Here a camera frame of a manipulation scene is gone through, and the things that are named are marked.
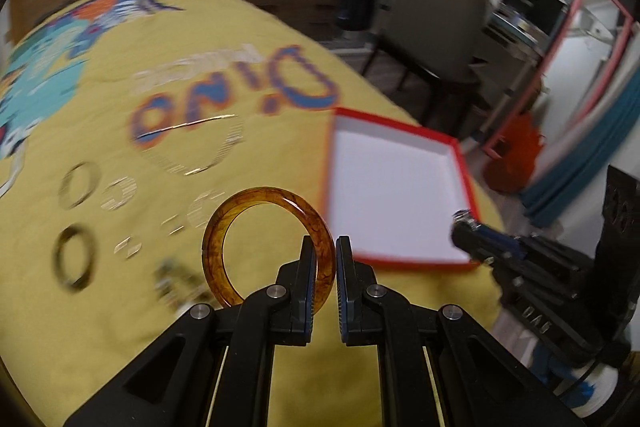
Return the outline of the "red bag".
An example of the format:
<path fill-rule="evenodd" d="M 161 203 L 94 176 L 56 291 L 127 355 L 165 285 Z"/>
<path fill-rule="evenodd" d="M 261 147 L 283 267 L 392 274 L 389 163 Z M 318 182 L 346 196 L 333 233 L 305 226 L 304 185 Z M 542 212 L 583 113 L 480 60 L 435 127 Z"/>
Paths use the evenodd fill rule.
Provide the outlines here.
<path fill-rule="evenodd" d="M 497 157 L 483 170 L 487 186 L 501 194 L 521 192 L 533 176 L 543 148 L 544 137 L 534 125 L 532 113 L 514 117 L 496 144 Z"/>

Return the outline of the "dark bangle upper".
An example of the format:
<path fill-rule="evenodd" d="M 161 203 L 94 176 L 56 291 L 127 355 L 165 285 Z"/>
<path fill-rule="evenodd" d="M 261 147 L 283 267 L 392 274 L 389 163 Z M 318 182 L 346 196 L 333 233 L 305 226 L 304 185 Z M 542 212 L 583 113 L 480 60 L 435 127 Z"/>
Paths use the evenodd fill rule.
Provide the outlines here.
<path fill-rule="evenodd" d="M 83 204 L 98 189 L 101 170 L 94 161 L 81 161 L 63 176 L 58 188 L 58 203 L 64 210 Z"/>

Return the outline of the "yellow dino bedspread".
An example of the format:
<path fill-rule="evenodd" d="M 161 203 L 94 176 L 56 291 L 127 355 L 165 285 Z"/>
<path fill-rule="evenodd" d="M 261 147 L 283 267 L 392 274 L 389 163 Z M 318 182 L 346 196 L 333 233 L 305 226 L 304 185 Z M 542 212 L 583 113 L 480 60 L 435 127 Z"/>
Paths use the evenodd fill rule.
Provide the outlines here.
<path fill-rule="evenodd" d="M 1 79 L 1 356 L 43 424 L 59 426 L 186 309 L 158 299 L 174 259 L 204 279 L 208 190 L 285 188 L 322 209 L 334 110 L 409 115 L 320 44 L 242 0 L 85 0 L 17 46 Z M 81 161 L 98 189 L 64 210 Z M 58 234 L 85 223 L 96 276 L 55 280 Z M 137 235 L 130 259 L 115 245 Z"/>

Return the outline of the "teal curtain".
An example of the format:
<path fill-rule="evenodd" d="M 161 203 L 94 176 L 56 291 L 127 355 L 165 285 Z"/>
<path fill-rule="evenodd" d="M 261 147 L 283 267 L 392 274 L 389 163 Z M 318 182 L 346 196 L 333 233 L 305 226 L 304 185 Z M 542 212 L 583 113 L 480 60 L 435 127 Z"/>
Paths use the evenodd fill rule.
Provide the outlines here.
<path fill-rule="evenodd" d="M 639 69 L 585 138 L 521 193 L 524 215 L 536 228 L 548 228 L 590 184 L 639 118 Z"/>

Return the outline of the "dark bangle lower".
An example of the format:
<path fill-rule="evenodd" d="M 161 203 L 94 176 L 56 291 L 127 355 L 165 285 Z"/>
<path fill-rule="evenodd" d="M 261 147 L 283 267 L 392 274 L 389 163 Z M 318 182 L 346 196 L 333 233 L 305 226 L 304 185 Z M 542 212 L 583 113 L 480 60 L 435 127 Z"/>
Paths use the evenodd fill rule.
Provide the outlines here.
<path fill-rule="evenodd" d="M 71 294 L 84 291 L 96 276 L 98 243 L 85 223 L 73 223 L 58 234 L 52 251 L 55 280 Z"/>

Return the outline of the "small silver jewelry piece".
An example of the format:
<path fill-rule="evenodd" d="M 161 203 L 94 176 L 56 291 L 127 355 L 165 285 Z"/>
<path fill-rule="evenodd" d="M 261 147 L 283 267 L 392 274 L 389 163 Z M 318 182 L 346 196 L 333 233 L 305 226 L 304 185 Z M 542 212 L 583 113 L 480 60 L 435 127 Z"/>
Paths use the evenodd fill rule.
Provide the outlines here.
<path fill-rule="evenodd" d="M 193 199 L 186 210 L 186 220 L 192 228 L 203 228 L 224 201 L 224 191 L 208 190 Z"/>

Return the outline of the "grey office chair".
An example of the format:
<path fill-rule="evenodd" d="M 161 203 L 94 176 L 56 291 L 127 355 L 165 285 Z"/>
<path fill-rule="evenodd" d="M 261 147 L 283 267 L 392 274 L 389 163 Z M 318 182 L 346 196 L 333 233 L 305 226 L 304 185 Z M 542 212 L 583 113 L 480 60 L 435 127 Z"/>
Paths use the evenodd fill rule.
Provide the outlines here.
<path fill-rule="evenodd" d="M 430 84 L 432 101 L 472 101 L 480 90 L 472 57 L 491 12 L 489 0 L 395 0 L 362 71 L 384 52 Z"/>

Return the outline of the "amber resin bangle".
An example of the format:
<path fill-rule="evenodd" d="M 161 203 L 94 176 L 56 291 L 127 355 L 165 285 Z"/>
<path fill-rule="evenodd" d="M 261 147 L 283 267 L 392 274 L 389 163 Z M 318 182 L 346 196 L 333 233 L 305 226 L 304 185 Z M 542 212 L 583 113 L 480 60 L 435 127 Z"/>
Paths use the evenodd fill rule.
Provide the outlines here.
<path fill-rule="evenodd" d="M 224 265 L 224 241 L 233 222 L 241 213 L 259 205 L 276 205 L 291 213 L 305 228 L 316 255 L 314 279 L 314 313 L 329 299 L 336 275 L 333 237 L 317 210 L 284 188 L 258 186 L 246 188 L 226 199 L 210 217 L 202 242 L 202 265 L 206 283 L 224 308 L 240 305 L 244 298 L 232 285 Z"/>

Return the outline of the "red framed mirror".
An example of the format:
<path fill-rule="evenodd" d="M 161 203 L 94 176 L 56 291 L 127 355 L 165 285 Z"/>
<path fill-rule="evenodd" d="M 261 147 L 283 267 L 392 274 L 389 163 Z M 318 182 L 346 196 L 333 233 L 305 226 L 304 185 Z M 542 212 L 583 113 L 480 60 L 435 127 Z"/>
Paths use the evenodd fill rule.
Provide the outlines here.
<path fill-rule="evenodd" d="M 634 19 L 620 0 L 574 0 L 532 80 L 508 118 L 486 140 L 484 152 L 497 158 L 504 132 L 535 91 L 533 124 L 544 143 L 566 135 L 599 102 L 622 58 Z"/>

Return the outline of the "dark brooch jewelry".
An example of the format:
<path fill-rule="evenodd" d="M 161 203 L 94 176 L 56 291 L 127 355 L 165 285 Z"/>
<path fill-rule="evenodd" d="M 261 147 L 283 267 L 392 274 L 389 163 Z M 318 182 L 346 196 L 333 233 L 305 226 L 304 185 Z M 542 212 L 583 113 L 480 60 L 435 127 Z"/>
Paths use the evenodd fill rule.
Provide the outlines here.
<path fill-rule="evenodd" d="M 174 259 L 160 262 L 154 271 L 154 289 L 158 299 L 176 312 L 210 301 L 203 277 Z"/>

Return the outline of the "small silver earring pair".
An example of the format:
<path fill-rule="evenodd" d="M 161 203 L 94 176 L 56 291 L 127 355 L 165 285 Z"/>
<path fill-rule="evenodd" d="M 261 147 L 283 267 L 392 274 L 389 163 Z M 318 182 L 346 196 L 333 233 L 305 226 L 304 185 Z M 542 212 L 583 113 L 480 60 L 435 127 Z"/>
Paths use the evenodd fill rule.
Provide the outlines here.
<path fill-rule="evenodd" d="M 142 246 L 143 243 L 139 236 L 129 235 L 115 245 L 114 254 L 130 259 L 140 253 Z"/>

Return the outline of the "red white jewelry box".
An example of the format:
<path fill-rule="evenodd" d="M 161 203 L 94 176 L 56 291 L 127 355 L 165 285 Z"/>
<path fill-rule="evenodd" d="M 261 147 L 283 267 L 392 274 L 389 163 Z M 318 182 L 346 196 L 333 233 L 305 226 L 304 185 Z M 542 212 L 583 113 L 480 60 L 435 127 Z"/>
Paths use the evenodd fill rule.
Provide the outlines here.
<path fill-rule="evenodd" d="M 454 214 L 478 212 L 459 144 L 431 129 L 335 109 L 323 217 L 357 260 L 392 270 L 475 268 L 451 243 Z"/>

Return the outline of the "dark bangle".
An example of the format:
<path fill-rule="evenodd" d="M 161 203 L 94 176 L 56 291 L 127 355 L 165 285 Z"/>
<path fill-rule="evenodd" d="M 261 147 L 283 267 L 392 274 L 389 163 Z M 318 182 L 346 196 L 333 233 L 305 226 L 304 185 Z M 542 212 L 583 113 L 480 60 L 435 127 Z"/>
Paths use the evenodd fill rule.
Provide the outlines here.
<path fill-rule="evenodd" d="M 85 223 L 73 223 L 58 234 L 52 251 L 55 280 L 71 294 L 84 291 L 96 276 L 98 243 Z"/>
<path fill-rule="evenodd" d="M 63 176 L 58 188 L 58 203 L 64 210 L 83 204 L 98 189 L 101 170 L 94 161 L 81 161 Z"/>

